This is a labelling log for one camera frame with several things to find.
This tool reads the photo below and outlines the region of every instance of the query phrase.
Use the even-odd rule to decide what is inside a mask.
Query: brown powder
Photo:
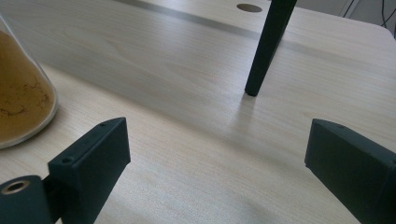
[[[0,144],[39,126],[54,107],[55,93],[10,35],[0,31]]]

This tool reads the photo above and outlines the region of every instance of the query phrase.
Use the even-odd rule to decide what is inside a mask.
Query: table surface
[[[0,8],[60,106],[0,150],[0,181],[126,117],[132,161],[96,223],[358,223],[304,166],[313,118],[396,151],[396,43],[295,8],[257,98],[244,94],[269,2],[9,0]]]

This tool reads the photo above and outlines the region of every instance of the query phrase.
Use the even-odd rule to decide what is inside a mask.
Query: glass jar
[[[0,148],[42,130],[54,117],[57,101],[50,80],[0,14]]]

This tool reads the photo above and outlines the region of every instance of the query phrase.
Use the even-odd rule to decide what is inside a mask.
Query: grommet hole
[[[262,9],[260,7],[257,7],[257,6],[251,5],[251,4],[246,4],[246,3],[238,4],[238,5],[236,5],[236,7],[243,11],[246,11],[246,12],[256,12],[257,13],[257,12],[262,11]]]
[[[2,194],[13,194],[17,193],[23,189],[26,189],[30,184],[29,180],[19,180],[14,183],[9,184],[1,190]]]

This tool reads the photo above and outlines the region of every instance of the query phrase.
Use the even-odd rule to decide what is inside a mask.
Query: black plastic bracket
[[[396,154],[345,126],[314,119],[312,173],[361,223],[396,223]]]
[[[49,162],[49,175],[0,185],[0,223],[91,224],[131,161],[126,119],[105,121]]]

